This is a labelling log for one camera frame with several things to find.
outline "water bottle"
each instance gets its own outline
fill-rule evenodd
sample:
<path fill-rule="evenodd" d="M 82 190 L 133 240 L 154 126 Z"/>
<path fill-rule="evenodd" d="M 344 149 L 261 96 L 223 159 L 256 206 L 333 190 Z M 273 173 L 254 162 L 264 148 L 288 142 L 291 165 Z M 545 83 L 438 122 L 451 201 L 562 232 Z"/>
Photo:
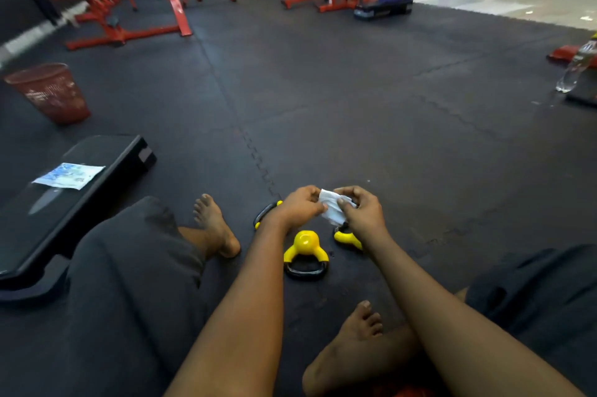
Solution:
<path fill-rule="evenodd" d="M 562 93 L 568 93 L 575 88 L 580 74 L 587 69 L 596 54 L 597 32 L 587 43 L 578 49 L 577 53 L 568 64 L 566 73 L 564 73 L 560 81 L 556 84 L 556 90 Z"/>

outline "foot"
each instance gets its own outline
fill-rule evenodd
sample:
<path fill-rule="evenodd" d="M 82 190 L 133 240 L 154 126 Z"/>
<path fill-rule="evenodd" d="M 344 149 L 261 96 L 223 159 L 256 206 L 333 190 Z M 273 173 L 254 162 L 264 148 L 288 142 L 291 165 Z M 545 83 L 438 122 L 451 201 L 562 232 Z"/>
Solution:
<path fill-rule="evenodd" d="M 359 367 L 362 357 L 355 343 L 382 335 L 382 317 L 371 313 L 371 303 L 362 301 L 346 319 L 334 340 L 315 358 L 303 374 L 303 391 L 307 397 L 348 385 L 352 370 Z"/>
<path fill-rule="evenodd" d="M 195 201 L 193 212 L 195 220 L 210 233 L 210 238 L 217 243 L 218 252 L 226 257 L 232 258 L 241 251 L 241 244 L 238 242 L 230 227 L 222 217 L 220 207 L 214 202 L 209 194 L 203 194 Z"/>

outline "gym floor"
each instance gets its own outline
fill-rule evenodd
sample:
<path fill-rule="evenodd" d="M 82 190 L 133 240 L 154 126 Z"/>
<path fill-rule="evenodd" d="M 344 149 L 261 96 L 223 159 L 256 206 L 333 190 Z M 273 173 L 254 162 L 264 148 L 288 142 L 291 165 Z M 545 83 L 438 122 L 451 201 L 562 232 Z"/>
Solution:
<path fill-rule="evenodd" d="M 167 0 L 138 3 L 117 8 L 123 26 L 174 22 Z M 554 97 L 562 68 L 545 59 L 587 31 L 423 4 L 370 23 L 280 0 L 193 0 L 186 13 L 190 38 L 69 53 L 66 39 L 94 30 L 66 28 L 4 69 L 68 63 L 93 115 L 58 128 L 0 84 L 0 202 L 80 139 L 138 133 L 158 162 L 124 204 L 157 196 L 190 225 L 208 192 L 243 255 L 256 213 L 305 184 L 379 195 L 396 241 L 451 291 L 508 252 L 594 241 L 597 112 Z M 285 279 L 280 396 L 302 394 L 305 366 L 359 301 L 386 330 L 404 320 L 367 258 L 325 221 L 308 227 L 331 264 L 317 282 Z M 207 266 L 211 310 L 242 262 Z M 60 394 L 65 307 L 0 308 L 3 393 Z"/>

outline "red wastebasket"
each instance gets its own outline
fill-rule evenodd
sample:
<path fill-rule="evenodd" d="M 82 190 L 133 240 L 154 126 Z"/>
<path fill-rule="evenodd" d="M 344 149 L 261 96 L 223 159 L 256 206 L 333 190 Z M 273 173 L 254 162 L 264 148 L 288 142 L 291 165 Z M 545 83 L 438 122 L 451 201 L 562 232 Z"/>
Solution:
<path fill-rule="evenodd" d="M 13 73 L 4 80 L 57 124 L 76 123 L 91 115 L 65 63 L 45 63 Z"/>

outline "hand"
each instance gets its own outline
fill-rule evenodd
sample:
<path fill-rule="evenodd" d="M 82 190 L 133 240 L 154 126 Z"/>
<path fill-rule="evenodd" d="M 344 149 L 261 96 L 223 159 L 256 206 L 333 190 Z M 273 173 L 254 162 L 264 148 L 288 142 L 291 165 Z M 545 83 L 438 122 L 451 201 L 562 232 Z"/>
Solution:
<path fill-rule="evenodd" d="M 298 228 L 328 209 L 327 205 L 318 202 L 320 192 L 321 189 L 313 185 L 299 188 L 274 208 L 266 219 L 279 220 L 287 230 Z"/>
<path fill-rule="evenodd" d="M 383 218 L 382 205 L 373 194 L 360 186 L 346 186 L 334 189 L 335 193 L 350 197 L 357 208 L 347 201 L 339 199 L 338 205 L 346 215 L 348 225 L 361 242 L 371 243 L 376 238 L 388 235 L 386 221 Z"/>

